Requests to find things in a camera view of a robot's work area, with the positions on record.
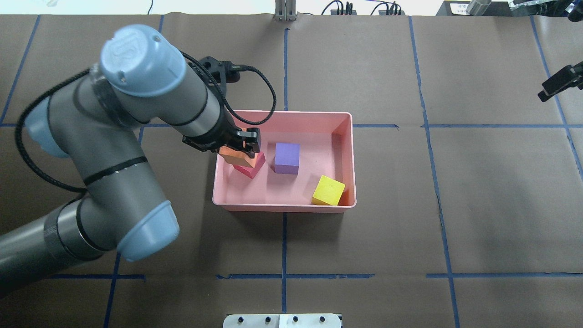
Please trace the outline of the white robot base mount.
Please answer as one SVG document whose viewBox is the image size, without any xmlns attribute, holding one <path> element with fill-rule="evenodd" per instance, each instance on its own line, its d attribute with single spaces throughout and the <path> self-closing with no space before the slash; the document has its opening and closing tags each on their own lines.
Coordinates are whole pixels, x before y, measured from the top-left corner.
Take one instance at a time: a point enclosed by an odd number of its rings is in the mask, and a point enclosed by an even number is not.
<svg viewBox="0 0 583 328">
<path fill-rule="evenodd" d="M 335 313 L 274 313 L 228 315 L 223 328 L 343 328 Z"/>
</svg>

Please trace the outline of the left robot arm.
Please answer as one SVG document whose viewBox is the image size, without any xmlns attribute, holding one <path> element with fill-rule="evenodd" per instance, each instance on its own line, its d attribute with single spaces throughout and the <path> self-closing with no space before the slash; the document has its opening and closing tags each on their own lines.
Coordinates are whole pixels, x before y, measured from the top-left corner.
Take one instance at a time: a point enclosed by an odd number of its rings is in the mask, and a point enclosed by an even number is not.
<svg viewBox="0 0 583 328">
<path fill-rule="evenodd" d="M 254 158 L 263 121 L 233 112 L 217 81 L 255 70 L 201 64 L 135 24 L 106 41 L 98 63 L 33 101 L 15 127 L 17 149 L 36 175 L 79 197 L 2 235 L 1 296 L 112 250 L 138 261 L 175 241 L 178 220 L 134 131 L 159 118 L 198 151 Z"/>
</svg>

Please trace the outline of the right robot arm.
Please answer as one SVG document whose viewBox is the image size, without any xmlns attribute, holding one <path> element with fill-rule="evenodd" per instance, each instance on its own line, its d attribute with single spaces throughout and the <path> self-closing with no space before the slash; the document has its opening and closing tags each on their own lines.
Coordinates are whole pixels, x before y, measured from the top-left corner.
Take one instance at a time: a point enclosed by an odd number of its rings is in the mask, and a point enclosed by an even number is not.
<svg viewBox="0 0 583 328">
<path fill-rule="evenodd" d="M 553 15 L 558 16 L 560 13 L 565 12 L 573 2 L 575 2 L 575 0 L 556 0 Z M 568 13 L 567 18 L 569 21 L 575 23 L 583 20 L 583 5 L 581 0 L 579 0 L 571 12 Z M 582 79 L 583 62 L 579 62 L 575 65 L 566 65 L 542 83 L 542 91 L 537 94 L 537 97 L 542 102 L 547 102 L 549 99 L 568 88 L 576 87 L 579 90 L 582 90 Z"/>
</svg>

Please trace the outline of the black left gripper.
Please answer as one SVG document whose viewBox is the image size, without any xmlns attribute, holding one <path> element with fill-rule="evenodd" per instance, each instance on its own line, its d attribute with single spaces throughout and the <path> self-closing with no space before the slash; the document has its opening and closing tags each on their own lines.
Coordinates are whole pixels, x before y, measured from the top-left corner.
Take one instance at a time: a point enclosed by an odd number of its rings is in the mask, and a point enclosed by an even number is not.
<svg viewBox="0 0 583 328">
<path fill-rule="evenodd" d="M 210 131 L 196 137 L 183 136 L 182 143 L 201 152 L 217 152 L 221 147 L 230 147 L 246 154 L 261 151 L 259 128 L 239 129 L 231 116 L 220 116 Z"/>
</svg>

